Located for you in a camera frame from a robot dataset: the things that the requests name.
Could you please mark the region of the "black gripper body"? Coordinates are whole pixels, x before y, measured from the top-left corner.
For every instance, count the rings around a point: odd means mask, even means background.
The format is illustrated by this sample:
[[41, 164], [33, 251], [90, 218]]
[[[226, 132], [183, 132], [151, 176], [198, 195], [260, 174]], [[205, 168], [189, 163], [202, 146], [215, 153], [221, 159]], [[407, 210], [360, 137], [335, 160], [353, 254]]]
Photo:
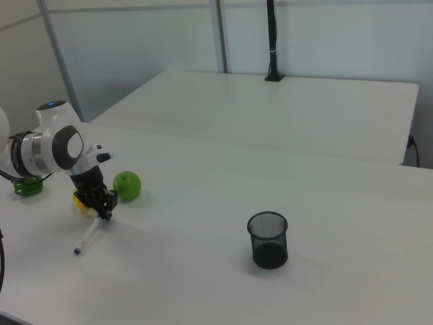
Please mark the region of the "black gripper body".
[[71, 175], [77, 194], [103, 194], [107, 189], [99, 166], [94, 166], [84, 173]]

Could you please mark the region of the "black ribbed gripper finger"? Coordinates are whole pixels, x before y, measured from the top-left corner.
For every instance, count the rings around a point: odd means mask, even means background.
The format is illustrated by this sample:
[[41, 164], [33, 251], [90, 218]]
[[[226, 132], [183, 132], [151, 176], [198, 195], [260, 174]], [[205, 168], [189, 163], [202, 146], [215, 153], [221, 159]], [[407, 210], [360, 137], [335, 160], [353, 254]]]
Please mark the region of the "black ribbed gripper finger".
[[88, 209], [93, 209], [98, 213], [106, 212], [106, 195], [107, 187], [96, 186], [93, 188], [75, 190], [74, 196], [84, 204]]

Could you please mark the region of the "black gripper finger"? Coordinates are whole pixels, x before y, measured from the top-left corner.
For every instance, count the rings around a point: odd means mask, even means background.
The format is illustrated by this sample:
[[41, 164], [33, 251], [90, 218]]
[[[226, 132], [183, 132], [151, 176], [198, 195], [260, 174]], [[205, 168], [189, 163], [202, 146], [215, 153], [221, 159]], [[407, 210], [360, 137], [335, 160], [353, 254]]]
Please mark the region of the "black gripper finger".
[[117, 191], [102, 188], [99, 191], [98, 203], [98, 215], [103, 220], [109, 221], [112, 217], [112, 211], [116, 208], [118, 203]]

